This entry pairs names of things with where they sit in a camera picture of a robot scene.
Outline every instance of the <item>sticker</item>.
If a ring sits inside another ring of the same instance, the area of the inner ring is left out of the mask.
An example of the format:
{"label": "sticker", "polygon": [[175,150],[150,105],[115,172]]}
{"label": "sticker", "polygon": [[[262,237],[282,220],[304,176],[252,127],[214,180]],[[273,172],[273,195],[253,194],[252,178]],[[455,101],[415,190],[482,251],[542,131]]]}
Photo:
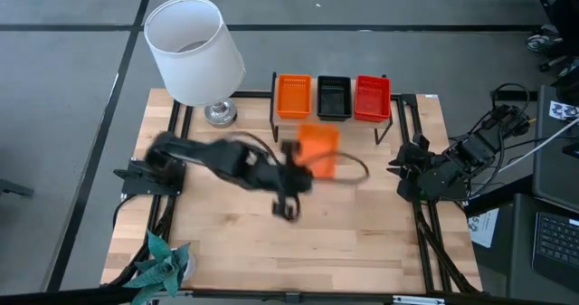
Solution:
{"label": "sticker", "polygon": [[490,248],[495,234],[498,209],[469,218],[470,239],[478,245]]}
{"label": "sticker", "polygon": [[565,120],[568,118],[576,118],[577,116],[579,116],[579,108],[551,100],[551,107],[549,108],[549,116],[554,119],[561,119],[561,120]]}

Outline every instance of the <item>red basket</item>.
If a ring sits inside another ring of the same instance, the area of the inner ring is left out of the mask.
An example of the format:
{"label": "red basket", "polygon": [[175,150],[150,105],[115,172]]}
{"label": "red basket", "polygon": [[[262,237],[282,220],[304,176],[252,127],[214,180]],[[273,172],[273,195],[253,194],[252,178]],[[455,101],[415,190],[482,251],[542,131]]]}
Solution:
{"label": "red basket", "polygon": [[390,79],[358,75],[354,118],[373,122],[390,118]]}

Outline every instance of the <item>orange basket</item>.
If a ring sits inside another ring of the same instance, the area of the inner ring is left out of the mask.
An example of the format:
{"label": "orange basket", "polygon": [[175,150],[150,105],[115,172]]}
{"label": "orange basket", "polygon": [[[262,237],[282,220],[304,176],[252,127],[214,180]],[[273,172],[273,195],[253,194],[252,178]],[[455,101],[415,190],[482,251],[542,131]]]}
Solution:
{"label": "orange basket", "polygon": [[390,118],[390,79],[358,75],[354,118],[381,122]]}
{"label": "orange basket", "polygon": [[311,76],[281,74],[276,111],[283,119],[304,119],[311,112]]}
{"label": "orange basket", "polygon": [[298,128],[300,144],[296,164],[306,165],[315,178],[333,178],[336,171],[336,156],[317,156],[337,151],[340,143],[340,131],[331,125],[302,124]]}

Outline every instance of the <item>lamp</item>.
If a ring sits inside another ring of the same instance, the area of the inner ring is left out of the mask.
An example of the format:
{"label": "lamp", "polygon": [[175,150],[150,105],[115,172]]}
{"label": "lamp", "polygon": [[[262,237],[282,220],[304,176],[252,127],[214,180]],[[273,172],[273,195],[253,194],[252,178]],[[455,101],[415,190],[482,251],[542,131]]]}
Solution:
{"label": "lamp", "polygon": [[231,125],[237,109],[229,97],[245,65],[217,6],[208,0],[170,0],[145,22],[145,38],[166,89],[188,106],[206,106],[215,127]]}

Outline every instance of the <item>wooden board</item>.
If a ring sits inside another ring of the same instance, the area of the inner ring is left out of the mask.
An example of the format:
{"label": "wooden board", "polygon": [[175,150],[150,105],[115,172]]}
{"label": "wooden board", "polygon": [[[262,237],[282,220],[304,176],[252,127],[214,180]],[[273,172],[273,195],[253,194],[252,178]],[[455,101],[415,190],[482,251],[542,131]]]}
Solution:
{"label": "wooden board", "polygon": [[[278,82],[280,78],[275,80],[276,84],[276,93],[273,96],[273,116],[272,122],[273,125],[279,126],[280,129],[291,128],[295,127],[301,123],[313,123],[313,124],[331,124],[339,127],[340,129],[385,129],[388,126],[388,120],[385,119],[381,122],[371,122],[366,120],[356,120],[354,119],[354,100],[355,100],[355,91],[356,91],[356,80],[352,80],[351,82],[351,91],[352,94],[352,117],[350,119],[346,119],[345,121],[329,121],[329,120],[320,120],[318,117],[318,78],[311,78],[311,112],[309,115],[304,119],[283,119],[280,115],[275,111],[276,105],[278,104]],[[391,110],[396,111],[396,106],[394,103],[391,103]]]}
{"label": "wooden board", "polygon": [[[418,102],[432,150],[445,149],[448,140],[438,99],[421,95]],[[228,129],[211,127],[203,109],[195,109],[189,138],[211,141],[226,131],[245,130],[279,149],[271,135],[270,101],[235,103],[238,119]],[[152,138],[166,129],[171,106],[165,90],[151,91],[136,157],[142,157]],[[380,146],[371,129],[356,134],[341,131],[341,149],[363,159],[371,177],[357,187],[316,183],[311,194],[301,196],[302,216],[295,224],[271,215],[273,194],[244,191],[204,167],[189,165],[170,236],[172,246],[191,243],[198,263],[197,272],[182,288],[424,292],[411,206],[395,192],[399,178],[385,170],[402,143],[397,111],[393,120]],[[284,135],[295,138],[295,130],[285,130]],[[351,161],[340,160],[337,172],[352,176],[362,171]],[[140,196],[119,211],[102,282],[116,278],[142,244],[150,204],[150,197]],[[439,214],[449,255],[480,288],[464,214],[452,203],[439,203]],[[440,286],[434,253],[431,259]]]}

